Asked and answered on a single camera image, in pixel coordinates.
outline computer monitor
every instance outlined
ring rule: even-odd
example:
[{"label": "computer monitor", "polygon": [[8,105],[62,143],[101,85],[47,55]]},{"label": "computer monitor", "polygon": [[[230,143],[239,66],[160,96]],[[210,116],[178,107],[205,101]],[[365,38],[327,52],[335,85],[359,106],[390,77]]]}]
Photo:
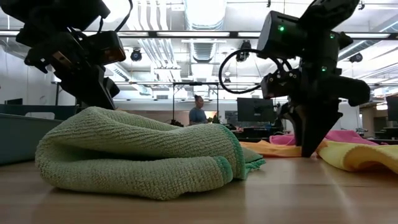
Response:
[{"label": "computer monitor", "polygon": [[238,98],[238,121],[274,122],[273,100]]},{"label": "computer monitor", "polygon": [[398,121],[398,96],[388,96],[387,101],[387,115],[389,121]]}]

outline desk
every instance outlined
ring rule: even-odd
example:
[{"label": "desk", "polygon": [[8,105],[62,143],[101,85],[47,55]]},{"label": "desk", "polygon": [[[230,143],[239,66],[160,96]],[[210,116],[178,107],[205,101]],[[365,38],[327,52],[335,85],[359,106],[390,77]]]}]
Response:
[{"label": "desk", "polygon": [[247,181],[168,202],[58,190],[33,163],[0,167],[0,223],[398,223],[398,176],[268,159]]}]

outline ceiling duct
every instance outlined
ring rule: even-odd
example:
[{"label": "ceiling duct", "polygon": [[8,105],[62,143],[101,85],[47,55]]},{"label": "ceiling duct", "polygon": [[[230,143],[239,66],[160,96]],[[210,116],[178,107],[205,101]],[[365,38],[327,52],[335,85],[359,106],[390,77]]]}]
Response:
[{"label": "ceiling duct", "polygon": [[[109,65],[105,65],[105,67],[109,70],[111,70],[115,75],[119,75],[124,79],[126,82],[139,82],[141,80],[136,80],[134,77],[127,72],[122,66],[118,65],[117,63],[112,63]],[[146,87],[144,85],[138,85],[138,84],[132,84],[132,87],[134,87],[136,90],[139,91],[140,95],[144,96],[152,96],[153,92],[152,89],[149,87]]]},{"label": "ceiling duct", "polygon": [[[392,19],[384,22],[382,25],[373,29],[372,32],[397,32],[398,30],[398,16],[394,16]],[[371,47],[381,40],[363,40],[359,42],[354,42],[350,46],[343,49],[338,55],[338,61],[344,60],[348,57],[351,57],[358,52]]]},{"label": "ceiling duct", "polygon": [[[184,0],[185,22],[188,30],[222,30],[226,11],[225,0]],[[208,63],[216,51],[214,43],[191,43],[195,61]]]}]

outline orange towel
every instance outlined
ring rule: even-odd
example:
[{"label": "orange towel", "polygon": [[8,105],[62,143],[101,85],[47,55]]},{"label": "orange towel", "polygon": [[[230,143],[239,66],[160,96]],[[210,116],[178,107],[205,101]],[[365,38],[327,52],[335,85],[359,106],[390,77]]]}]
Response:
[{"label": "orange towel", "polygon": [[[300,146],[283,146],[271,144],[266,141],[241,142],[241,146],[251,149],[252,151],[263,155],[264,157],[301,157]],[[322,141],[318,146],[317,151],[323,147],[327,147],[326,141]]]}]

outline ceiling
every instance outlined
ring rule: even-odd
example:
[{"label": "ceiling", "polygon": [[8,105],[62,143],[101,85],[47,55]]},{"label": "ceiling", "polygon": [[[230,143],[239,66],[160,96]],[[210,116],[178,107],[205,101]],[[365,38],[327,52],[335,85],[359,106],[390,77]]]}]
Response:
[{"label": "ceiling", "polygon": [[[167,6],[167,16],[166,22],[167,26],[171,30],[186,30],[187,23],[184,13],[184,1],[183,0],[163,0]],[[155,1],[157,7],[160,7],[160,2],[162,0]],[[147,21],[150,21],[151,13],[151,3],[152,1],[147,1],[146,13]],[[218,2],[223,2],[222,0],[202,0],[202,4],[206,7],[200,7],[197,9],[198,14],[203,15],[203,17],[208,17],[213,12]],[[271,6],[267,7],[268,1],[265,0],[226,0],[226,10],[223,21],[223,30],[230,31],[260,31],[264,23],[264,19],[270,10],[283,12],[285,14],[300,17],[306,10],[308,5],[312,0],[272,0]],[[391,24],[398,21],[398,0],[365,0],[365,8],[363,10],[356,10],[354,15],[350,17],[347,21],[340,24],[335,28],[335,31],[345,31],[345,32],[380,32],[383,28],[390,26]],[[141,16],[143,10],[144,2],[139,0],[134,0],[134,9]],[[113,13],[119,13],[120,15],[125,15],[125,11],[128,8],[127,0],[113,0],[112,7]],[[157,25],[160,26],[159,19],[159,8],[156,9],[157,12]],[[103,30],[114,29],[120,22],[122,18],[116,19],[114,22],[105,22]],[[99,20],[95,21],[87,30],[97,30]],[[23,23],[13,19],[8,18],[5,13],[0,13],[0,29],[1,30],[15,30],[23,26]],[[134,26],[125,25],[123,30],[131,30]],[[7,45],[9,52],[18,55],[25,55],[28,48],[18,44],[14,39],[0,39],[3,45]],[[126,50],[131,52],[134,47],[141,46],[139,40],[137,39],[122,39],[123,45]],[[250,40],[252,48],[256,48],[257,40]],[[182,39],[171,39],[172,49],[174,57],[177,61],[178,66],[181,68],[178,70],[178,77],[173,77],[175,81],[188,81],[188,80],[199,80],[206,82],[217,81],[217,75],[219,70],[219,64],[224,60],[224,58],[231,52],[237,50],[241,45],[242,40],[238,39],[228,39],[223,41],[223,43],[216,44],[215,54],[213,60],[208,65],[192,65],[196,63],[192,59],[190,54],[190,44],[183,43]],[[398,41],[383,40],[378,42],[362,51],[363,61],[359,63],[351,63],[346,60],[342,60],[338,63],[338,67],[343,69],[343,75],[347,77],[362,78],[368,83],[395,83],[398,80]],[[127,59],[121,62],[120,67],[125,70],[128,75],[134,81],[167,81],[164,77],[159,75],[154,75],[153,62],[149,59],[144,49],[141,49],[142,60],[140,62],[133,62],[131,59]],[[298,65],[299,60],[290,61],[293,66]],[[270,60],[263,60],[256,58],[254,55],[250,56],[245,62],[236,62],[235,59],[231,59],[230,63],[225,66],[224,74],[229,74],[232,82],[259,82],[261,77],[273,72],[275,70],[275,65]],[[121,77],[114,74],[112,71],[108,71],[107,74],[115,81],[123,81]],[[236,88],[248,88],[249,86],[236,86]],[[135,91],[137,88],[131,85],[120,86],[122,91],[126,93],[122,94],[121,97],[124,98],[140,98],[144,97],[137,94]],[[152,88],[153,95],[170,95],[172,91],[168,88]],[[202,95],[207,97],[214,97],[211,94],[211,90],[208,88],[199,89],[192,87],[185,87],[182,89],[187,92],[186,97],[193,95],[192,91],[195,93],[201,91]],[[220,92],[220,98],[234,98],[223,91]]]}]

